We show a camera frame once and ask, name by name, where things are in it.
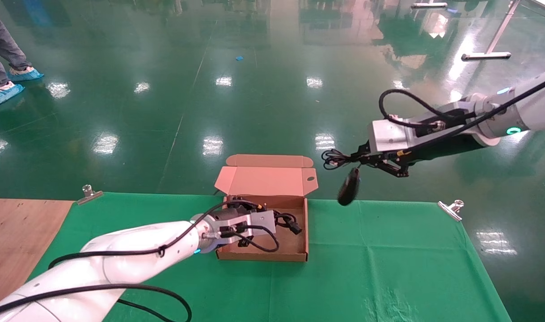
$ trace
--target green epoxy floor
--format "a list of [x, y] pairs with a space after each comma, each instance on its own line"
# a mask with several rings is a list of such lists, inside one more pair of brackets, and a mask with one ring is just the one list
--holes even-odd
[[[19, 0], [0, 19], [46, 74], [0, 106], [0, 198], [78, 199], [81, 187], [211, 194], [227, 156], [301, 154], [334, 199], [381, 116], [379, 94], [409, 88], [436, 105], [545, 71], [545, 14], [519, 6], [498, 50], [481, 51], [509, 1]], [[235, 57], [242, 56], [242, 61]], [[422, 109], [402, 97], [389, 111]], [[545, 132], [419, 163], [407, 179], [362, 170], [360, 199], [465, 201], [465, 227], [515, 322], [545, 322]]]

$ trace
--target black cable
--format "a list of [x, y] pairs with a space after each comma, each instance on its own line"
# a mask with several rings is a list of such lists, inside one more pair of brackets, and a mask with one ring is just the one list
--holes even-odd
[[152, 316], [155, 316], [156, 318], [159, 318], [160, 320], [162, 320], [164, 322], [174, 322], [174, 320], [169, 320], [165, 316], [162, 316], [157, 311], [152, 310], [152, 309], [148, 308], [147, 306], [143, 306], [143, 305], [136, 304], [134, 302], [126, 301], [126, 300], [123, 300], [121, 298], [117, 299], [117, 303], [127, 305], [127, 306], [131, 306], [132, 308], [143, 310], [143, 311], [147, 312], [148, 314], [151, 314]]
[[357, 160], [352, 159], [350, 155], [346, 155], [337, 149], [329, 149], [322, 152], [322, 160], [324, 160], [324, 169], [334, 170], [339, 167], [344, 167]]
[[85, 257], [93, 257], [93, 256], [127, 256], [127, 255], [148, 255], [148, 254], [154, 254], [159, 253], [161, 256], [165, 254], [165, 249], [168, 249], [169, 247], [175, 245], [178, 243], [178, 241], [182, 240], [183, 237], [185, 237], [199, 222], [201, 222], [203, 219], [205, 219], [206, 216], [211, 214], [211, 212], [217, 210], [218, 208], [221, 208], [222, 206], [225, 206], [226, 204], [232, 204], [232, 203], [239, 203], [239, 204], [250, 204], [256, 208], [261, 208], [259, 204], [256, 204], [254, 202], [250, 202], [247, 200], [229, 200], [225, 202], [221, 202], [220, 204], [217, 204], [216, 206], [213, 206], [209, 210], [207, 210], [204, 214], [202, 214], [194, 224], [189, 226], [189, 228], [185, 229], [185, 231], [172, 240], [170, 243], [167, 243], [166, 245], [161, 245], [155, 249], [148, 249], [148, 250], [101, 250], [101, 251], [87, 251], [84, 253], [73, 253], [73, 254], [67, 254], [64, 256], [60, 256], [53, 261], [51, 261], [50, 265], [48, 266], [48, 269], [51, 269], [54, 267], [57, 263], [61, 261], [66, 261], [69, 259], [76, 259], [76, 258], [85, 258]]
[[[436, 110], [435, 108], [432, 108], [431, 105], [428, 104], [428, 102], [422, 100], [417, 95], [415, 95], [415, 94], [413, 94], [413, 93], [411, 93], [411, 92], [409, 92], [409, 91], [407, 91], [405, 89], [393, 88], [393, 89], [385, 90], [383, 93], [381, 93], [380, 99], [383, 100], [383, 98], [385, 98], [385, 96], [388, 96], [389, 94], [393, 94], [393, 93], [404, 94], [404, 95], [408, 96], [409, 98], [411, 98], [414, 101], [418, 102], [421, 106], [423, 106], [429, 112], [439, 116], [439, 118], [444, 120], [445, 122], [449, 122], [449, 121], [451, 121], [453, 119], [453, 116], [450, 116], [449, 114], [445, 114], [444, 112], [440, 112], [439, 110]], [[384, 117], [385, 117], [387, 112], [385, 112], [385, 110], [384, 110], [384, 111], [382, 111], [382, 114], [384, 114]]]
[[[151, 285], [142, 285], [142, 284], [105, 284], [105, 285], [90, 285], [86, 287], [77, 287], [77, 288], [68, 288], [68, 289], [60, 289], [57, 291], [51, 291], [46, 293], [40, 293], [36, 295], [27, 296], [24, 298], [21, 298], [19, 300], [4, 304], [0, 306], [0, 313], [6, 312], [7, 310], [11, 310], [13, 308], [17, 308], [21, 305], [26, 305], [28, 303], [36, 302], [45, 300], [46, 298], [52, 298], [56, 296], [64, 296], [74, 293], [80, 293], [80, 292], [90, 292], [90, 291], [104, 291], [107, 289], [142, 289], [146, 291], [153, 291], [158, 293], [163, 293], [165, 295], [168, 295], [172, 298], [175, 298], [177, 301], [181, 302], [185, 310], [187, 311], [187, 319], [185, 322], [190, 322], [193, 318], [193, 312], [191, 311], [191, 307], [189, 304], [185, 301], [184, 298], [182, 298], [179, 294], [171, 292], [167, 289], [160, 288], [160, 287], [154, 287]], [[138, 309], [145, 310], [145, 312], [153, 314], [154, 316], [160, 318], [164, 322], [175, 322], [174, 320], [170, 320], [158, 313], [156, 313], [154, 310], [151, 310], [149, 308], [146, 308], [145, 306], [141, 306], [138, 304], [134, 304], [131, 302], [125, 303], [126, 305], [133, 306]]]
[[477, 118], [474, 121], [467, 123], [466, 125], [458, 128], [457, 130], [446, 133], [446, 134], [444, 134], [442, 136], [438, 136], [438, 137], [436, 137], [434, 139], [431, 139], [429, 141], [420, 143], [418, 145], [414, 145], [413, 147], [408, 148], [406, 150], [398, 151], [397, 155], [399, 155], [399, 156], [406, 155], [406, 154], [411, 153], [411, 152], [413, 152], [413, 151], [415, 151], [417, 149], [422, 149], [422, 148], [427, 147], [429, 145], [436, 144], [436, 143], [438, 143], [440, 141], [443, 141], [443, 140], [445, 140], [445, 139], [447, 139], [449, 137], [455, 136], [455, 135], [457, 135], [457, 134], [459, 134], [459, 133], [461, 133], [461, 132], [463, 132], [465, 130], [468, 130], [468, 129], [474, 127], [474, 126], [477, 126], [479, 123], [484, 122], [484, 121], [492, 118], [493, 116], [495, 116], [499, 112], [502, 112], [503, 110], [506, 110], [507, 108], [509, 108], [513, 104], [516, 104], [517, 102], [523, 100], [524, 98], [527, 98], [527, 97], [531, 96], [532, 94], [535, 94], [536, 92], [538, 92], [539, 90], [541, 90], [543, 88], [545, 88], [545, 81], [538, 84], [537, 86], [534, 86], [533, 88], [527, 90], [526, 92], [512, 98], [508, 102], [506, 102], [504, 104], [501, 104], [501, 106], [499, 106], [497, 108], [494, 108], [493, 110], [491, 110], [491, 112], [485, 113], [480, 118]]
[[397, 120], [397, 119], [393, 118], [392, 116], [390, 116], [385, 111], [385, 108], [384, 108], [384, 105], [383, 105], [383, 100], [384, 100], [385, 96], [388, 96], [389, 94], [392, 94], [392, 93], [400, 93], [400, 94], [404, 94], [404, 95], [412, 98], [413, 100], [418, 102], [421, 106], [426, 108], [426, 110], [429, 110], [430, 112], [432, 112], [433, 114], [439, 116], [439, 118], [443, 119], [446, 122], [452, 120], [451, 117], [446, 116], [445, 114], [443, 114], [442, 112], [439, 112], [435, 108], [432, 108], [429, 104], [427, 104], [427, 102], [424, 102], [421, 98], [417, 97], [415, 94], [409, 93], [407, 90], [395, 89], [394, 88], [394, 89], [385, 90], [383, 93], [381, 93], [381, 95], [379, 97], [379, 100], [378, 100], [378, 106], [379, 106], [381, 115], [383, 116], [384, 119], [386, 119], [386, 120], [388, 120], [388, 121], [390, 121], [392, 123], [399, 124], [401, 126], [405, 126], [405, 127], [409, 127], [409, 128], [427, 128], [427, 129], [437, 128], [436, 124], [422, 124], [422, 123], [402, 122], [402, 121]]
[[236, 237], [239, 237], [240, 239], [242, 239], [244, 242], [246, 243], [249, 243], [250, 245], [262, 250], [262, 251], [266, 251], [267, 253], [273, 253], [274, 251], [277, 251], [278, 248], [280, 247], [280, 244], [278, 243], [278, 240], [276, 239], [276, 236], [274, 236], [274, 234], [270, 231], [270, 229], [264, 227], [264, 226], [258, 226], [258, 225], [245, 225], [245, 226], [237, 226], [237, 230], [239, 229], [260, 229], [260, 230], [264, 230], [265, 232], [267, 232], [271, 237], [272, 237], [272, 240], [274, 241], [274, 243], [276, 244], [276, 247], [272, 248], [272, 249], [268, 249], [268, 248], [264, 248], [262, 246], [260, 246], [259, 244], [253, 242], [252, 240], [250, 240], [249, 238], [246, 238], [244, 237], [243, 235], [237, 233], [237, 232], [230, 232], [231, 234], [233, 234], [234, 236]]
[[290, 221], [296, 222], [296, 216], [288, 212], [277, 212], [274, 210], [274, 223], [276, 226], [290, 228], [288, 224]]

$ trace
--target shoe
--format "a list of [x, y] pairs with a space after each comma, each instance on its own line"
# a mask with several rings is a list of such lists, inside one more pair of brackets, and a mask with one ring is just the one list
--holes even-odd
[[6, 85], [0, 86], [0, 104], [18, 95], [23, 90], [24, 86], [14, 84], [11, 81], [9, 81]]
[[17, 71], [10, 67], [10, 71], [6, 73], [8, 79], [11, 81], [26, 81], [35, 80], [44, 77], [44, 74], [38, 73], [34, 67], [27, 67], [23, 71]]

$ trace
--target metal stand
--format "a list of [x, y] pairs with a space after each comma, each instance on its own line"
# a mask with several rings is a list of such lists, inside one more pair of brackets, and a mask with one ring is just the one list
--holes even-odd
[[448, 6], [447, 2], [430, 2], [426, 3], [415, 3], [411, 5], [413, 9], [434, 9], [434, 8], [446, 8]]
[[95, 198], [103, 196], [103, 191], [94, 192], [91, 185], [85, 185], [84, 187], [82, 187], [82, 191], [84, 192], [85, 197], [78, 200], [78, 204], [84, 204], [86, 202], [92, 201]]
[[489, 43], [489, 47], [487, 47], [487, 51], [485, 51], [485, 53], [463, 54], [461, 56], [461, 59], [462, 60], [508, 59], [509, 57], [511, 57], [511, 53], [509, 53], [508, 51], [496, 51], [495, 53], [493, 53], [493, 49], [495, 49], [495, 46], [499, 42], [499, 38], [501, 38], [501, 35], [503, 35], [505, 28], [507, 28], [507, 25], [509, 24], [509, 21], [513, 17], [513, 14], [515, 13], [515, 9], [519, 5], [519, 2], [521, 2], [521, 0], [515, 0], [511, 4], [509, 11], [507, 11], [507, 15], [505, 16], [505, 19], [503, 19], [503, 21], [501, 22], [499, 29], [497, 29], [497, 32], [495, 33], [493, 40], [491, 40], [491, 43]]
[[461, 218], [457, 212], [459, 212], [459, 210], [461, 208], [463, 208], [463, 206], [465, 206], [464, 202], [462, 202], [461, 200], [455, 200], [452, 204], [450, 204], [449, 206], [444, 204], [443, 202], [438, 202], [437, 203], [438, 206], [440, 208], [442, 208], [444, 210], [444, 212], [446, 212], [448, 215], [451, 216], [451, 218], [453, 218], [455, 221], [461, 221], [463, 220], [463, 218]]

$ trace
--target wooden board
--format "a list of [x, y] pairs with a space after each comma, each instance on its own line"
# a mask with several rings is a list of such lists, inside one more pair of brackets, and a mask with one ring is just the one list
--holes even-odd
[[72, 201], [0, 199], [0, 300], [22, 286]]

